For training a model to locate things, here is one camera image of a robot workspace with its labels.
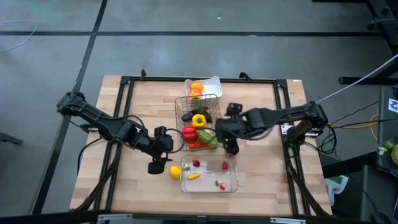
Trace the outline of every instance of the metal wire basket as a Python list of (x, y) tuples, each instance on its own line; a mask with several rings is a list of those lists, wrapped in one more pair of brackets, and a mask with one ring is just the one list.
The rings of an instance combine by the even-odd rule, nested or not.
[[(206, 128), (214, 129), (214, 124), (216, 119), (220, 118), (220, 107), (218, 106), (218, 97), (215, 94), (207, 94), (200, 96), (201, 99), (197, 100), (189, 100), (187, 96), (179, 97), (175, 99), (175, 124), (178, 130), (182, 131), (183, 127), (185, 126), (192, 126), (192, 121), (184, 122), (182, 121), (182, 116), (189, 111), (197, 109), (201, 106), (207, 106), (207, 112), (210, 114), (211, 118), (213, 119), (213, 123), (207, 122)], [(180, 138), (178, 141), (178, 147), (180, 147), (183, 143), (183, 139)], [(216, 147), (207, 147), (202, 149), (211, 149)], [(189, 150), (188, 144), (185, 143), (184, 148), (182, 151), (191, 151)]]

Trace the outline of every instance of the yellow lemon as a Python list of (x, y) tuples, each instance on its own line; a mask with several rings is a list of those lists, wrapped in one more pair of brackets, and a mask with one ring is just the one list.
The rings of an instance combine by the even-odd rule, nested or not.
[(174, 179), (180, 179), (181, 170), (179, 166), (170, 167), (170, 174)]

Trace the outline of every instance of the wooden tabletop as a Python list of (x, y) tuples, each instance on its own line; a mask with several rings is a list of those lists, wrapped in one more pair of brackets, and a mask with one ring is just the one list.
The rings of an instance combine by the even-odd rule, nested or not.
[[(105, 76), (96, 106), (113, 114), (121, 76)], [(287, 80), (290, 102), (298, 106), (307, 102), (301, 80)], [(241, 103), (243, 111), (266, 107), (275, 109), (274, 89), (270, 84), (222, 83), (223, 96), (219, 99), (221, 114), (229, 102)], [(138, 115), (153, 134), (158, 126), (175, 127), (174, 100), (185, 96), (183, 82), (135, 82), (130, 114)], [(88, 142), (98, 138), (90, 133)], [(235, 193), (186, 194), (180, 181), (169, 175), (170, 166), (179, 166), (188, 152), (171, 154), (174, 161), (166, 164), (160, 175), (147, 173), (151, 157), (138, 150), (123, 147), (111, 211), (123, 213), (164, 213), (191, 215), (241, 215), (289, 217), (292, 214), (287, 174), (284, 165), (279, 128), (260, 141), (238, 140), (239, 188)], [(100, 141), (86, 149), (76, 181), (70, 208), (76, 208), (98, 183), (106, 142)], [(202, 150), (190, 154), (224, 154), (224, 149)], [(302, 146), (300, 150), (305, 182), (322, 208), (331, 213), (318, 152)], [(101, 208), (104, 208), (108, 186), (104, 188)], [(303, 213), (299, 188), (296, 186), (298, 209)]]

